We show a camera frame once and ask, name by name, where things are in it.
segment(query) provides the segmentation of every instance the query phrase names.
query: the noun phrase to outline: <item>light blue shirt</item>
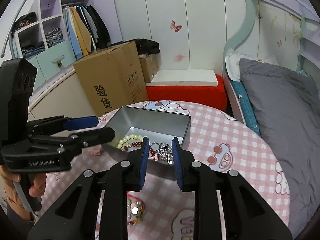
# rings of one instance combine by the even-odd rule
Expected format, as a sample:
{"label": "light blue shirt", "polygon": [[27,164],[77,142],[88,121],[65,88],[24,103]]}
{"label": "light blue shirt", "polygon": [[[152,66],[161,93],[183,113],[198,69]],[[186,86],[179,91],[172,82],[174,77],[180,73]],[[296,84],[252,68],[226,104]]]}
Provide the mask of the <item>light blue shirt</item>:
{"label": "light blue shirt", "polygon": [[73,48],[73,52],[76,56],[76,59],[81,59],[83,57],[82,51],[80,48],[80,44],[78,42],[77,36],[72,28],[71,22],[70,22],[70,16],[68,15],[70,12],[67,9],[64,9],[65,13],[63,14],[64,20],[67,23],[67,29],[68,34],[71,42],[71,46]]}

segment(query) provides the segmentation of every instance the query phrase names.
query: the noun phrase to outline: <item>round table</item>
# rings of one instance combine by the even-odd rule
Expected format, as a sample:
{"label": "round table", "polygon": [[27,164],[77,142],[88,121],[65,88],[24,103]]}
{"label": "round table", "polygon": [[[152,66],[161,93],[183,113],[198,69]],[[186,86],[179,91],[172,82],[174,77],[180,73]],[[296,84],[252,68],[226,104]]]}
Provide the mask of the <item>round table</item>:
{"label": "round table", "polygon": [[[288,224],[290,197],[285,175],[270,147],[256,133],[226,113],[196,103],[162,100],[131,106],[189,114],[191,135],[188,150],[193,153],[194,158],[216,171],[239,171],[283,222]],[[116,111],[101,116],[96,128],[104,127]],[[100,146],[84,149],[81,155],[73,159],[70,171],[48,174],[40,215],[84,170],[100,172],[110,169],[116,163],[107,152],[94,156],[100,149]],[[130,194],[143,200],[146,209],[143,220],[128,227],[129,240],[175,240],[182,236],[192,237],[193,224],[189,222],[194,216],[193,192],[183,193],[176,181],[147,174],[143,190]],[[218,198],[219,206],[222,207],[219,194]],[[222,212],[220,208],[223,237],[226,239]]]}

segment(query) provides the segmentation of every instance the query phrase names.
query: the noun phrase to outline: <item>bracelet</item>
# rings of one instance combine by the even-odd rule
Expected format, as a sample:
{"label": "bracelet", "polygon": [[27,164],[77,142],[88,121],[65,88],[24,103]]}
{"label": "bracelet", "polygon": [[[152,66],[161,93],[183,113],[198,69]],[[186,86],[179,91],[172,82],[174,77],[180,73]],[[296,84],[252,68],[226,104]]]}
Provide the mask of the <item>bracelet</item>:
{"label": "bracelet", "polygon": [[16,203],[12,198],[10,198],[10,197],[7,195],[7,193],[6,193],[5,189],[4,189],[4,193],[5,193],[5,195],[6,195],[7,199],[8,199],[10,202],[12,202],[12,203],[16,204],[16,205],[17,205],[18,207],[20,207],[20,208],[24,208],[22,205],[19,205],[19,204],[18,204],[18,203]]}

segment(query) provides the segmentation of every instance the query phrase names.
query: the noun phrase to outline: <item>metal tin box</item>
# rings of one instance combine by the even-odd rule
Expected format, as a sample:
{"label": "metal tin box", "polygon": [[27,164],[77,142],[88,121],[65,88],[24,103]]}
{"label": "metal tin box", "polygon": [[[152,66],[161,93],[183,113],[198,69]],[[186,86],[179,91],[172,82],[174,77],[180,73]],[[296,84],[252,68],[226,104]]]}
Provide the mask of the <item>metal tin box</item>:
{"label": "metal tin box", "polygon": [[[150,144],[165,142],[171,146],[172,139],[177,137],[181,148],[187,150],[190,142],[190,123],[190,115],[124,106],[106,126],[115,131],[116,140],[137,134],[148,137]],[[118,162],[127,158],[128,152],[108,145],[104,145],[104,148]],[[167,162],[149,160],[147,173],[175,179],[174,167]]]}

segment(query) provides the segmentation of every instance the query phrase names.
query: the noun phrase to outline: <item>cardboard box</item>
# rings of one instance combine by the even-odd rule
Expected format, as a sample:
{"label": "cardboard box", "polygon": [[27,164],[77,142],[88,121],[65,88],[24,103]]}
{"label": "cardboard box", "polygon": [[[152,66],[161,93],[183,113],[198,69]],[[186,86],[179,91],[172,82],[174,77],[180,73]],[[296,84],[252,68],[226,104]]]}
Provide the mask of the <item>cardboard box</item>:
{"label": "cardboard box", "polygon": [[150,83],[159,71],[156,55],[149,55],[140,59],[145,83]]}
{"label": "cardboard box", "polygon": [[98,117],[148,100],[134,41],[98,50],[75,62],[74,68]]}

